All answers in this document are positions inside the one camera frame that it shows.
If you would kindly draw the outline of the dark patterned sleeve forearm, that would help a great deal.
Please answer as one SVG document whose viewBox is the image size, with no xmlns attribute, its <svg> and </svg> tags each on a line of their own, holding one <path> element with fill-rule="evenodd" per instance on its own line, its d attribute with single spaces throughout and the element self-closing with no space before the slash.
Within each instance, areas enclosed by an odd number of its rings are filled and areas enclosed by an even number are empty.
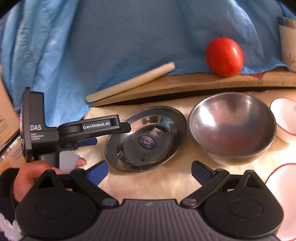
<svg viewBox="0 0 296 241">
<path fill-rule="evenodd" d="M 23 238 L 15 220 L 18 202 L 12 195 L 14 180 L 19 168 L 8 168 L 1 174 L 1 240 L 21 240 Z"/>
</svg>

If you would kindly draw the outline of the person's left hand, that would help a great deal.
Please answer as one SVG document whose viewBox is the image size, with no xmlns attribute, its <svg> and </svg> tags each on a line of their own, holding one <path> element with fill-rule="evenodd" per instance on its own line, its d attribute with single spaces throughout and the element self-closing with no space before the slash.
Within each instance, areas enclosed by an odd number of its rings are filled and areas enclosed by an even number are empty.
<svg viewBox="0 0 296 241">
<path fill-rule="evenodd" d="M 45 161 L 33 161 L 21 166 L 13 184 L 13 196 L 17 202 L 21 202 L 36 180 L 47 170 L 53 170 L 56 174 L 62 171 L 49 165 Z"/>
</svg>

